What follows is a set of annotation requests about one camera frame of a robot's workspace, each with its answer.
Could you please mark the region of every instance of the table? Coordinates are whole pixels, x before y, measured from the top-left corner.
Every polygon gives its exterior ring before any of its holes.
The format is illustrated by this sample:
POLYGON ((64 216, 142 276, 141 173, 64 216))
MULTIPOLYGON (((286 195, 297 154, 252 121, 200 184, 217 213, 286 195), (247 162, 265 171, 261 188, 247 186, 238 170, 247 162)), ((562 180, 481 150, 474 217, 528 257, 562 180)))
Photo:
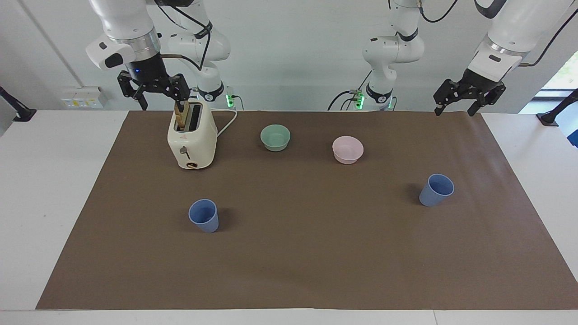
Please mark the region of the table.
MULTIPOLYGON (((184 323, 197 319, 199 323, 457 324, 474 318, 480 324, 545 320, 570 324, 578 320, 578 311, 31 311, 126 114, 40 111, 31 122, 12 125, 0 138, 0 323, 184 323)), ((532 115, 483 117, 577 277, 578 152, 558 129, 542 127, 532 115), (552 170, 545 172, 548 166, 552 170)))

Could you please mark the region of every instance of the brown table mat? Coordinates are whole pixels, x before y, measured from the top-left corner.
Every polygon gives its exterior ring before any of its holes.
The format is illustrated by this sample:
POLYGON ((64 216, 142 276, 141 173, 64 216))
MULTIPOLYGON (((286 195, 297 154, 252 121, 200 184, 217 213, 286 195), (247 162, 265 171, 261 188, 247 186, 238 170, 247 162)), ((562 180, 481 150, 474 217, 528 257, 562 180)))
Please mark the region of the brown table mat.
POLYGON ((170 117, 128 114, 38 309, 578 309, 480 115, 240 112, 201 171, 177 166, 170 117), (273 123, 283 152, 260 142, 273 123), (354 165, 333 158, 341 135, 365 146, 354 165), (426 208, 437 172, 456 191, 426 208), (214 234, 188 220, 200 198, 214 234))

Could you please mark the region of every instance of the black pole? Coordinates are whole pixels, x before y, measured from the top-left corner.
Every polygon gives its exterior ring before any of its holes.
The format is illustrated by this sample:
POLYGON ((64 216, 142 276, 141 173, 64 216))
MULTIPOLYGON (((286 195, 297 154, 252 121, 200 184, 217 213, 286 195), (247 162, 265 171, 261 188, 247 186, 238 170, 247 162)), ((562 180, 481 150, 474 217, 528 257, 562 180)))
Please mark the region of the black pole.
POLYGON ((10 95, 2 86, 0 86, 0 97, 12 106, 14 111, 16 111, 16 117, 13 119, 14 122, 28 122, 36 113, 35 109, 28 108, 26 105, 22 104, 19 100, 10 95))
POLYGON ((570 106, 571 104, 578 101, 578 89, 575 89, 568 97, 566 97, 556 108, 553 110, 543 113, 543 114, 536 114, 540 122, 547 127, 557 127, 558 123, 556 123, 556 116, 562 113, 562 111, 570 106))

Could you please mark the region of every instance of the white wall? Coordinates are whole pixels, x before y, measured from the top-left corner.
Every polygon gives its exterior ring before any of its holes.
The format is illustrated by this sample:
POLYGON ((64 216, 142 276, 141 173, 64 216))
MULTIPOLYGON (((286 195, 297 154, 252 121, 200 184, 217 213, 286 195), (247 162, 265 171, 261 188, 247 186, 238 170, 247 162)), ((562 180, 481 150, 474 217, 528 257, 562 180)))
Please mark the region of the white wall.
MULTIPOLYGON (((29 106, 41 109, 61 109, 60 87, 77 86, 26 12, 19 9, 19 2, 29 8, 82 83, 104 89, 111 99, 108 109, 139 109, 121 95, 115 78, 118 70, 100 71, 86 57, 86 44, 102 33, 88 0, 4 0, 0 10, 0 84, 29 106)), ((392 34, 385 0, 205 2, 215 27, 232 45, 230 58, 218 63, 223 79, 243 97, 248 109, 326 109, 338 92, 356 88, 369 71, 361 55, 365 41, 392 34)), ((451 2, 426 2, 426 13, 439 17, 451 2)), ((157 30, 165 35, 161 39, 165 44, 167 36, 179 30, 157 8, 149 7, 149 12, 157 30)), ((460 79, 489 26, 490 21, 478 14, 471 0, 459 1, 441 23, 422 21, 420 33, 426 43, 423 59, 396 65, 398 109, 433 110, 432 94, 445 78, 460 79)), ((515 113, 524 107, 578 50, 577 31, 578 20, 567 26, 540 65, 520 68, 506 77, 507 92, 497 105, 484 111, 515 113)), ((553 32, 544 37, 537 52, 553 32)), ((533 61, 538 54, 528 60, 533 61)), ((168 62, 167 66, 169 73, 183 72, 194 84, 184 65, 168 62)), ((148 95, 147 99, 151 109, 172 109, 171 101, 161 95, 148 95)), ((469 105, 458 103, 448 110, 467 109, 469 105)))

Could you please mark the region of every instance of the blue cup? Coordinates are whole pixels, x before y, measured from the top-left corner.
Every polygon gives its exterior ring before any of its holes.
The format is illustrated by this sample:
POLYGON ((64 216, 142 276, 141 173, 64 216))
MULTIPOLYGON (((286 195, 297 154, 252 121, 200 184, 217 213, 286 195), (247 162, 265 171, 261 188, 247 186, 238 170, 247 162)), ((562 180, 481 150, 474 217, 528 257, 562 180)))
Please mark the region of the blue cup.
POLYGON ((217 205, 209 199, 199 200, 191 205, 188 218, 204 232, 215 232, 218 228, 217 205))
POLYGON ((433 174, 420 194, 420 202, 425 206, 435 206, 454 194, 454 183, 446 175, 433 174))

